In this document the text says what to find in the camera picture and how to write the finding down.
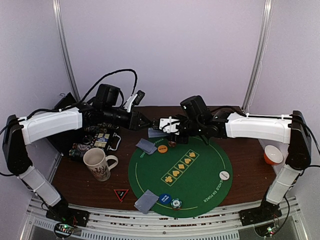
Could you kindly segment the blue playing card deck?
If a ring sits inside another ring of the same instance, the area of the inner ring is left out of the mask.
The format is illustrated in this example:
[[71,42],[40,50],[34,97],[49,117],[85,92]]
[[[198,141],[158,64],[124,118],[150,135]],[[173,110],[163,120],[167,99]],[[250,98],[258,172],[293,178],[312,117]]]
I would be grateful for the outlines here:
[[160,137],[168,137],[170,134],[165,133],[162,130],[155,130],[153,128],[148,128],[147,130],[148,138],[160,138]]

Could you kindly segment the red poker chip stack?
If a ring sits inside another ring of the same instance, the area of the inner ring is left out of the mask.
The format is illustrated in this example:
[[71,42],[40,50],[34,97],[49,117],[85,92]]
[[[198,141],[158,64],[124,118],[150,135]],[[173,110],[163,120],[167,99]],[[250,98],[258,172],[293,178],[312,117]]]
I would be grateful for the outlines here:
[[174,141],[168,141],[168,145],[172,148],[176,147],[177,146],[177,143],[174,142]]

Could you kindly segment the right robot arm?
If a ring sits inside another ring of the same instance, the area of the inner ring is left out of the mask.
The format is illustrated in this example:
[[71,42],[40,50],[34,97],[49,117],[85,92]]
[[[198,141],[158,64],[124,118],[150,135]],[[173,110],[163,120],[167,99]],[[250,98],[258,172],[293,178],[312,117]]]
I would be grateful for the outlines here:
[[251,115],[228,105],[211,110],[199,95],[183,100],[180,106],[183,115],[160,120],[160,130],[174,141],[199,136],[206,144],[210,138],[252,138],[288,145],[285,163],[260,206],[250,209],[259,220],[268,220],[299,175],[311,165],[311,131],[302,113],[296,110],[290,115]]

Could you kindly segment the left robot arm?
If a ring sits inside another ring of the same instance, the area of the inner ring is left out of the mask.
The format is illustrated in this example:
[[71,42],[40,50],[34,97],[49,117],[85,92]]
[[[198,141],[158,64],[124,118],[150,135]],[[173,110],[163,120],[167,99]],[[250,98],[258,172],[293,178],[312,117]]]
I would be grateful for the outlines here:
[[18,118],[13,114],[7,118],[2,150],[9,172],[31,188],[61,222],[72,218],[69,204],[35,167],[26,147],[54,135],[102,123],[132,131],[149,127],[151,121],[134,110],[145,92],[133,93],[123,105],[116,107],[119,93],[118,87],[101,84],[89,102],[74,103],[64,109],[41,110],[33,116]]

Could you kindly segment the blue poker chip stack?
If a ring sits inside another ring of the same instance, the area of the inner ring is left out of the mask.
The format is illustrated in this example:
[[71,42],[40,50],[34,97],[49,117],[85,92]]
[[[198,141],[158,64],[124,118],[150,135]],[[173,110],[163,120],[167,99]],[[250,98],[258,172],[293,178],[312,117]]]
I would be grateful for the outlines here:
[[171,200],[170,205],[173,210],[180,210],[182,207],[182,201],[179,198],[174,198]]

